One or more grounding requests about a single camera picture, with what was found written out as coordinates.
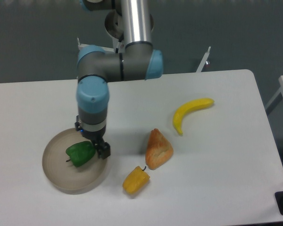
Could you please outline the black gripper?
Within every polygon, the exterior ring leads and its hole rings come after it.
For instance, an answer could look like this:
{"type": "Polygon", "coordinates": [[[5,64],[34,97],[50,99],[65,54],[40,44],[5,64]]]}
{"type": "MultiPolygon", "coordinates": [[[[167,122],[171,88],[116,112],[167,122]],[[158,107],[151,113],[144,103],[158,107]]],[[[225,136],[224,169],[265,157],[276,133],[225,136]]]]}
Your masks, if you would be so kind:
{"type": "Polygon", "coordinates": [[[106,159],[111,155],[110,144],[102,139],[106,132],[106,119],[98,124],[88,124],[77,115],[75,129],[81,132],[84,138],[92,141],[99,159],[106,159]]]}

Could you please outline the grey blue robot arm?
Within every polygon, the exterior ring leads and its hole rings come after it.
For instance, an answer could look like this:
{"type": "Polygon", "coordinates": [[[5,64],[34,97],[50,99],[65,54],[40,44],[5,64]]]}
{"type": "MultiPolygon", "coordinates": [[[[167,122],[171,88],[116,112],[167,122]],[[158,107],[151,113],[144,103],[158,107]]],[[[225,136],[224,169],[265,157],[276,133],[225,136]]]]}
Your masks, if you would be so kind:
{"type": "Polygon", "coordinates": [[[125,49],[107,53],[102,47],[88,45],[79,50],[77,59],[75,127],[91,141],[98,157],[110,156],[110,145],[103,140],[106,131],[108,83],[156,79],[163,73],[163,57],[151,41],[151,16],[147,0],[83,0],[89,11],[110,9],[120,16],[115,22],[122,32],[118,42],[125,49]]]}

